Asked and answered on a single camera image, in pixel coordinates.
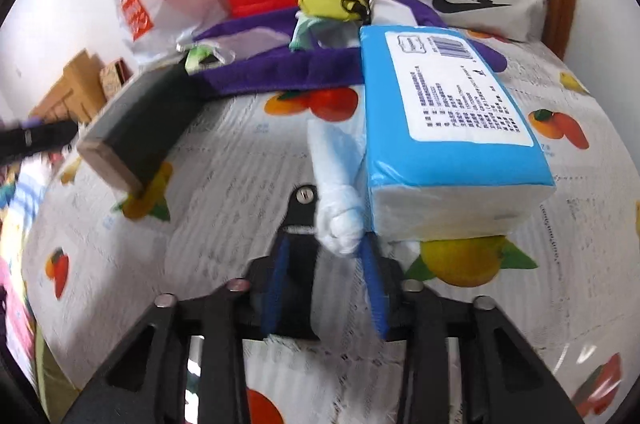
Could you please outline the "green pocket tissue pack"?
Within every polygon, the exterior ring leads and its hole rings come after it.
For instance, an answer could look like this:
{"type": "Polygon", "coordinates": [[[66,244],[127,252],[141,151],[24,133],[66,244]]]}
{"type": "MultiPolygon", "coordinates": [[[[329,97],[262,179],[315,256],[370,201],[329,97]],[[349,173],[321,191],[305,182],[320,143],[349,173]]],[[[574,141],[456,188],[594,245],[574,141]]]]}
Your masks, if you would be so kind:
{"type": "Polygon", "coordinates": [[[235,61],[234,52],[216,42],[193,43],[182,46],[179,51],[186,56],[183,66],[189,75],[227,66],[235,61]]]}

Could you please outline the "dark green rectangular box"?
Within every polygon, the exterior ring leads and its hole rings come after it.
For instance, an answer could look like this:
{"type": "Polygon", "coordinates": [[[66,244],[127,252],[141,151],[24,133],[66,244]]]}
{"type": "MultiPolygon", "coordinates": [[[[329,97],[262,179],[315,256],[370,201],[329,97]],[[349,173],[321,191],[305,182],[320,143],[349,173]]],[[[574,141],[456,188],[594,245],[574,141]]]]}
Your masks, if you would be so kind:
{"type": "Polygon", "coordinates": [[[200,86],[182,64],[153,69],[108,102],[77,152],[108,185],[138,194],[203,106],[200,86]]]}

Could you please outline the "white sponge block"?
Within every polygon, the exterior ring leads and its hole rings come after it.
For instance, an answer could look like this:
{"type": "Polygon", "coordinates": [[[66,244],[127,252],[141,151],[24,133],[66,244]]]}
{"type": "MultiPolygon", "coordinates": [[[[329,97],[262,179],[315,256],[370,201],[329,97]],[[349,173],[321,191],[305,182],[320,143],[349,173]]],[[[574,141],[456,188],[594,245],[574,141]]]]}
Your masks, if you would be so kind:
{"type": "Polygon", "coordinates": [[[395,0],[369,0],[370,22],[378,26],[416,26],[411,9],[395,0]]]}

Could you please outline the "black clip phone mount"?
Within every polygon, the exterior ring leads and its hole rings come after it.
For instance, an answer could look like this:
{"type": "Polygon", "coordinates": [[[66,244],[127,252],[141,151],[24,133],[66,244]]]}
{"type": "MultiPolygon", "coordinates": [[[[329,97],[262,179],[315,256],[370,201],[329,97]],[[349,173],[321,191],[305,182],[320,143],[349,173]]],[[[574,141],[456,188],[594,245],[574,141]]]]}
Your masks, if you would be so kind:
{"type": "Polygon", "coordinates": [[[314,235],[314,215],[317,206],[317,189],[312,184],[295,188],[288,198],[288,207],[276,234],[273,236],[268,254],[250,262],[246,278],[250,281],[250,314],[247,317],[246,336],[252,340],[263,340],[268,336],[309,340],[319,337],[311,327],[311,302],[314,292],[319,242],[314,235]],[[283,291],[283,310],[277,331],[262,334],[262,294],[268,277],[268,258],[278,235],[290,239],[288,277],[283,291]]]}

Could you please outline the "brown framed picture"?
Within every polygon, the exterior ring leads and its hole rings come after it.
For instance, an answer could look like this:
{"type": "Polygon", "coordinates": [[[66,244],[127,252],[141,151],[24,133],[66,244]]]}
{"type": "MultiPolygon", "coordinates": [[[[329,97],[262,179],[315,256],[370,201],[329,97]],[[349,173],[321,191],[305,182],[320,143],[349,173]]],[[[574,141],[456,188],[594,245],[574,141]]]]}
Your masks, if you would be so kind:
{"type": "Polygon", "coordinates": [[[100,85],[106,101],[110,101],[127,84],[132,72],[126,62],[119,58],[106,64],[99,72],[100,85]]]}

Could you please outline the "blue tissue pack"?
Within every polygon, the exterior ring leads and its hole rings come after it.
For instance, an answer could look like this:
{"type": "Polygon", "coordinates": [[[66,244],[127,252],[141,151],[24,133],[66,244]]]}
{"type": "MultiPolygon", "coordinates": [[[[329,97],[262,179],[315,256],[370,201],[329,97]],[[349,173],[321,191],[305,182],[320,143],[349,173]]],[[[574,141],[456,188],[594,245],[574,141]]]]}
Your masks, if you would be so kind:
{"type": "Polygon", "coordinates": [[[373,228],[387,241],[505,235],[555,191],[532,129],[445,28],[361,29],[373,228]]]}

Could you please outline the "white and green glove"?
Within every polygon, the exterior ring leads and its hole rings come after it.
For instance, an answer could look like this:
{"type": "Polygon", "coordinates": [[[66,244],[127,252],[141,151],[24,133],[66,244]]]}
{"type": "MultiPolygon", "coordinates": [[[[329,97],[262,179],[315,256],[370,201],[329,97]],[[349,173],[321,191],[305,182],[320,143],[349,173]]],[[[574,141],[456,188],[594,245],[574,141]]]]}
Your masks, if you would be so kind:
{"type": "Polygon", "coordinates": [[[298,11],[295,17],[296,25],[288,45],[291,51],[360,47],[357,23],[310,16],[302,11],[298,11]]]}

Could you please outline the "yellow black striped pouch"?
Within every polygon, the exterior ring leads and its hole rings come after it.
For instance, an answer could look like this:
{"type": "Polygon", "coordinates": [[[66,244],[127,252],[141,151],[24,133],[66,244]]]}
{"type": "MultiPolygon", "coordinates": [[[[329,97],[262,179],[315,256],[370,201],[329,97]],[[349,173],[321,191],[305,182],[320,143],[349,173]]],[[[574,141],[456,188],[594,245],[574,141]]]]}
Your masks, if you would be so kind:
{"type": "Polygon", "coordinates": [[[304,17],[338,20],[339,22],[370,22],[370,8],[366,0],[297,0],[299,13],[304,17]]]}

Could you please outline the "wooden headboard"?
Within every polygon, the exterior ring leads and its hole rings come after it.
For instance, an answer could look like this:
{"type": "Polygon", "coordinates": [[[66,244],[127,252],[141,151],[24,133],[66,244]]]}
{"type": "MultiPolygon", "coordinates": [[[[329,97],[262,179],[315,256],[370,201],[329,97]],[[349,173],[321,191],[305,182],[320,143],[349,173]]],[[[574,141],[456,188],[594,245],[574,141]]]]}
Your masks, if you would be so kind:
{"type": "Polygon", "coordinates": [[[90,124],[106,104],[100,83],[102,67],[96,55],[80,51],[64,66],[61,77],[28,117],[42,121],[70,118],[81,124],[90,124]]]}

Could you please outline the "purple towel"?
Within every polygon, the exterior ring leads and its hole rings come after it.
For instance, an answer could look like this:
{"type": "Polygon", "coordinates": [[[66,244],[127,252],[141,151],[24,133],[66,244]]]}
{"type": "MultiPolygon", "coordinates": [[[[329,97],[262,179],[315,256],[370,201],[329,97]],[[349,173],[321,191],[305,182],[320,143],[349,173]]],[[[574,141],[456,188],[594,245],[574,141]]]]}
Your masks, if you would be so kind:
{"type": "MultiPolygon", "coordinates": [[[[446,27],[445,22],[427,4],[419,0],[399,2],[408,6],[419,26],[446,27]]],[[[227,20],[207,29],[195,40],[242,34],[256,27],[291,35],[296,23],[296,11],[295,8],[286,8],[227,20]]],[[[478,40],[468,40],[496,74],[506,70],[508,61],[505,56],[478,40]]],[[[191,75],[191,79],[207,98],[277,91],[312,91],[363,84],[359,48],[316,48],[294,52],[286,46],[280,46],[247,60],[199,70],[191,75]]]]}

